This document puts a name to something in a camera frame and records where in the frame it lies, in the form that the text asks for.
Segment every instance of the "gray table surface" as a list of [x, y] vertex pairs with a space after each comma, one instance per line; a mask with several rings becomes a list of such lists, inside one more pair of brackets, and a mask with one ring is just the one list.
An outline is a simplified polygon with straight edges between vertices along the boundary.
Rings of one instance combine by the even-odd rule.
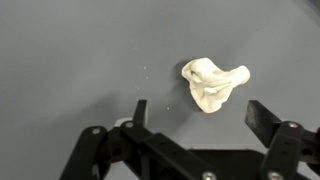
[[[307, 0], [0, 0], [0, 179], [58, 179], [83, 128], [131, 116], [186, 148], [264, 152], [244, 124], [257, 99], [284, 120], [319, 123], [320, 6]], [[214, 114], [180, 76], [194, 58], [248, 84]], [[300, 172], [312, 179], [307, 167]], [[135, 179], [115, 164], [107, 179]]]

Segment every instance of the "white cloth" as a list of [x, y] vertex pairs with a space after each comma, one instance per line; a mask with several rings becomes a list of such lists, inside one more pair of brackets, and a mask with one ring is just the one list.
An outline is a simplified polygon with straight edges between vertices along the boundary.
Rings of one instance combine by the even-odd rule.
[[190, 82], [193, 99], [205, 113], [218, 111], [233, 90], [250, 78], [247, 67], [222, 71], [210, 59], [202, 58], [189, 62], [182, 69], [182, 76]]

